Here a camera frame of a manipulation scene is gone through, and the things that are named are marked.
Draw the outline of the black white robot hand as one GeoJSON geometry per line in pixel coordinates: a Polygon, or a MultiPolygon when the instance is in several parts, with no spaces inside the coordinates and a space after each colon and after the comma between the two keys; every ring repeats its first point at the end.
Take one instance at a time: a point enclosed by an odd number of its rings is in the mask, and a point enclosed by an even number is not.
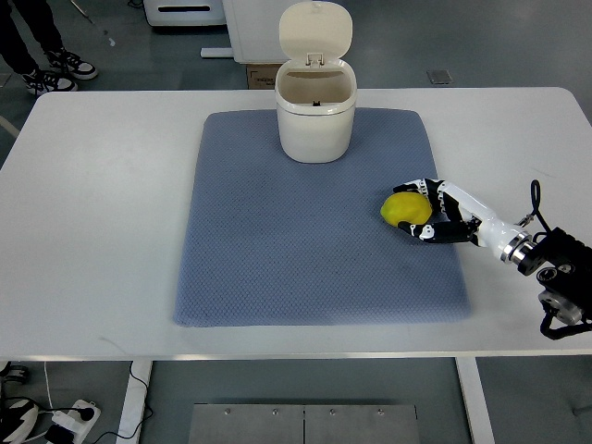
{"type": "Polygon", "coordinates": [[[471,242],[489,248],[501,262],[517,265],[526,252],[524,243],[532,241],[524,227],[501,220],[491,208],[449,181],[416,179],[393,189],[393,193],[403,191],[420,193],[431,204],[432,215],[424,224],[400,222],[396,227],[420,241],[471,242]]]}

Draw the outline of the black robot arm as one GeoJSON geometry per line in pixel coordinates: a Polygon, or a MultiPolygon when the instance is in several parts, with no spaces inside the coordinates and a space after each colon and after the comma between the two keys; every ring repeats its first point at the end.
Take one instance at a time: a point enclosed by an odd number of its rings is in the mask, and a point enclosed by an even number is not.
{"type": "Polygon", "coordinates": [[[532,211],[523,221],[536,218],[542,230],[524,243],[526,252],[517,269],[525,276],[534,274],[544,290],[538,295],[545,315],[540,325],[543,336],[564,339],[591,330],[591,248],[566,233],[551,228],[540,213],[541,187],[530,185],[532,211]]]}

